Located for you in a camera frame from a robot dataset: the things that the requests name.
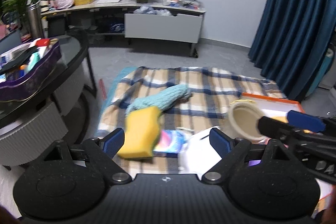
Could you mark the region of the yellow green sponge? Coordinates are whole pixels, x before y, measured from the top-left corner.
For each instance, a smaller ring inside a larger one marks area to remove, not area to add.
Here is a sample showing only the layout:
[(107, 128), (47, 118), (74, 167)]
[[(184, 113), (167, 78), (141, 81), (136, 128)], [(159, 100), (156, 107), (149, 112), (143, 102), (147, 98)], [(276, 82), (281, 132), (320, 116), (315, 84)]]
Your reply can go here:
[(117, 155), (128, 160), (152, 158), (161, 134), (161, 114), (157, 106), (132, 111), (125, 118), (125, 140)]

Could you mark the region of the blue tissue pack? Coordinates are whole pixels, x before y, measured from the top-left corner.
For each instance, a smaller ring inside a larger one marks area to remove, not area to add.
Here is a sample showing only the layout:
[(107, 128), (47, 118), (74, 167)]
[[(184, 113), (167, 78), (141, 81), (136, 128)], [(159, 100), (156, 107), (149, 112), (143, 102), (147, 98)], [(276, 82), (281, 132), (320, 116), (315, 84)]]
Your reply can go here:
[(153, 149), (153, 156), (178, 158), (184, 144), (186, 144), (192, 133), (183, 131), (180, 128), (177, 130), (162, 130), (159, 142)]

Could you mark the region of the light blue knit cloth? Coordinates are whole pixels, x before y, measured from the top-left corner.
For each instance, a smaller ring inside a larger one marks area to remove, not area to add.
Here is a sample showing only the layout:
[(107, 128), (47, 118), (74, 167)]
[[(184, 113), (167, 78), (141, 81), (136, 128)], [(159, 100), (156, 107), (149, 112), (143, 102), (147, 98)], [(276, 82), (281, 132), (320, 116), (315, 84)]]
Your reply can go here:
[(174, 85), (157, 94), (151, 96), (136, 98), (127, 108), (126, 116), (133, 111), (142, 110), (148, 107), (155, 106), (161, 111), (168, 110), (178, 100), (186, 100), (192, 96), (190, 89), (183, 84)]

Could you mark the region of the yellow microfiber cloth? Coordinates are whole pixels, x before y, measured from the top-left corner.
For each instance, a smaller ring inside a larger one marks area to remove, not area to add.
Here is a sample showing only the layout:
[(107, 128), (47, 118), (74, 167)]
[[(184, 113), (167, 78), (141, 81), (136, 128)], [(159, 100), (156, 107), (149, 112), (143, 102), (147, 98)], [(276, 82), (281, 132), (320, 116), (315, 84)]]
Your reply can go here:
[(273, 119), (277, 120), (277, 121), (280, 121), (280, 122), (283, 122), (283, 123), (288, 123), (288, 120), (286, 117), (273, 117)]

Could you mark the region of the orange white box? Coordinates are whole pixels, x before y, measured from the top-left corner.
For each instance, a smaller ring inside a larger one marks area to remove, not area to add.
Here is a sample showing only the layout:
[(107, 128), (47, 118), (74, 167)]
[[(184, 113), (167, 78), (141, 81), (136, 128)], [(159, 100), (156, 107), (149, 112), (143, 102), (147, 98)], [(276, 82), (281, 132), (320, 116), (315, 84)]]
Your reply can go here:
[(329, 205), (335, 186), (335, 120), (308, 115), (294, 101), (243, 93), (231, 103), (228, 121), (236, 136), (253, 143), (281, 141), (318, 179), (317, 210)]

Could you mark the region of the purple tissue pack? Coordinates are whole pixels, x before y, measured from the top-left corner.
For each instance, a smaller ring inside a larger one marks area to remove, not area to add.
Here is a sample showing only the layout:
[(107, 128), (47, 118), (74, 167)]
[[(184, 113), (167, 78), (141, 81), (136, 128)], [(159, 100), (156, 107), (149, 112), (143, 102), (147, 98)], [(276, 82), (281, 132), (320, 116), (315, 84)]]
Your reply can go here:
[(248, 166), (255, 166), (260, 164), (261, 160), (250, 160)]

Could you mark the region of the beige paper cup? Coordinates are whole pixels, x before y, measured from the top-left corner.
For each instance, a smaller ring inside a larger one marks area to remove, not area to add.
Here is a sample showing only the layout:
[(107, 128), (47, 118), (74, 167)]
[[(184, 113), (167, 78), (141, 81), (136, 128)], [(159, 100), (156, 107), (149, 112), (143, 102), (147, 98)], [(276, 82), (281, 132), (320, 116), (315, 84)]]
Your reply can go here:
[(259, 119), (264, 115), (255, 101), (235, 100), (228, 107), (223, 131), (232, 139), (242, 138), (260, 143), (266, 139), (258, 129)]

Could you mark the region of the teal suitcase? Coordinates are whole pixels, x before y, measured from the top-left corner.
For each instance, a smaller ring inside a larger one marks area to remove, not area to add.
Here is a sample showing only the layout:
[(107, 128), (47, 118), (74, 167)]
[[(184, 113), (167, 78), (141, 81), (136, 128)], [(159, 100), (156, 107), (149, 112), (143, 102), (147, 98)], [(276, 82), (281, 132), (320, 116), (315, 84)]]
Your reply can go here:
[(316, 74), (316, 77), (312, 82), (309, 90), (307, 91), (306, 97), (310, 96), (318, 87), (325, 74), (330, 70), (331, 66), (333, 65), (334, 58), (335, 58), (335, 46), (333, 43), (329, 43), (322, 65), (318, 73)]

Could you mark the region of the round black glass table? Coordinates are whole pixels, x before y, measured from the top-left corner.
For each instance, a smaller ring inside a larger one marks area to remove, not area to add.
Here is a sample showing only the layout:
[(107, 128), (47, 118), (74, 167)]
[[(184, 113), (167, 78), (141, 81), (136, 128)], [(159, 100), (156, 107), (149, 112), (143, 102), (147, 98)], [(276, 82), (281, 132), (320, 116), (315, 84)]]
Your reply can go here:
[(35, 160), (54, 141), (83, 141), (89, 125), (86, 89), (97, 94), (95, 80), (85, 84), (83, 60), (89, 40), (81, 28), (57, 36), (25, 76), (1, 83), (1, 165), (7, 169)]

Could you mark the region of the blue curtain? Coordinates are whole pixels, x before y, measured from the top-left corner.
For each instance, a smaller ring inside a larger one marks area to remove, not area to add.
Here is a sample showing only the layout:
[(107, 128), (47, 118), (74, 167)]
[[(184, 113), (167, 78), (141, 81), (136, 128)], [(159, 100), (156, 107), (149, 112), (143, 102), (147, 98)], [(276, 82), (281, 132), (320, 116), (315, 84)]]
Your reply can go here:
[(302, 101), (335, 28), (335, 0), (267, 0), (249, 59), (262, 77)]

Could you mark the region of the purple tray of items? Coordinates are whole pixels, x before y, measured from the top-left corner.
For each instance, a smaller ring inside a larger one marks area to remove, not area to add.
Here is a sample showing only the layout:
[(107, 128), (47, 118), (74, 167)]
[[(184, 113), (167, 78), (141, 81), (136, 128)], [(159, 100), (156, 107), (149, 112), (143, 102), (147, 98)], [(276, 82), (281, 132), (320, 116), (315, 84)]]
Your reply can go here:
[(62, 53), (60, 43), (36, 39), (1, 54), (1, 102), (31, 98), (55, 70)]

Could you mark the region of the white tv cabinet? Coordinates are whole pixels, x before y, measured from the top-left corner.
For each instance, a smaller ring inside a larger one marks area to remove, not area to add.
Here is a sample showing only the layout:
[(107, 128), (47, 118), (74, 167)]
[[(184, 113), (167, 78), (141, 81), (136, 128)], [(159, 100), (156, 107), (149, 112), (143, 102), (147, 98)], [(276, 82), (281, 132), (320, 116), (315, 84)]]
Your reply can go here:
[(154, 39), (173, 42), (183, 42), (190, 45), (190, 56), (197, 58), (197, 45), (201, 39), (201, 30), (206, 11), (190, 7), (165, 6), (160, 3), (150, 3), (155, 10), (169, 10), (171, 16), (135, 14), (133, 11), (141, 4), (135, 1), (123, 0), (118, 3), (92, 2), (87, 5), (73, 6), (63, 10), (49, 10), (42, 13), (51, 20), (56, 16), (64, 16), (70, 20), (74, 15), (103, 16), (120, 12), (123, 15), (125, 31), (122, 35), (131, 42), (132, 39)]

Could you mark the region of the steel thermos bottle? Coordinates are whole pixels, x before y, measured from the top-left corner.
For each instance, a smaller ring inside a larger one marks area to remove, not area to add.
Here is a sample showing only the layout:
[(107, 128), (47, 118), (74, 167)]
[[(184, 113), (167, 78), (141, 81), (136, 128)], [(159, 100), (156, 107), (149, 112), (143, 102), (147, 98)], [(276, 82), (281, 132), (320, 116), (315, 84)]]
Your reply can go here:
[(39, 1), (36, 3), (31, 3), (27, 6), (27, 18), (29, 21), (32, 38), (44, 38), (45, 34), (41, 20), (41, 4)]

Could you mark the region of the potted plant on table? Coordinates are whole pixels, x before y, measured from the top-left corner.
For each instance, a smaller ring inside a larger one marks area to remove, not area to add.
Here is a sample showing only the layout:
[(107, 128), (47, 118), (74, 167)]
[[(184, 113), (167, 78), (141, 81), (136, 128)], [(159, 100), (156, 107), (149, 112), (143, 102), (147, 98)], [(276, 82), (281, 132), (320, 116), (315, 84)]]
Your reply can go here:
[(39, 1), (49, 0), (5, 0), (2, 4), (4, 14), (13, 14), (18, 20), (21, 34), (26, 35), (30, 33), (29, 19), (27, 10), (30, 5), (35, 5)]

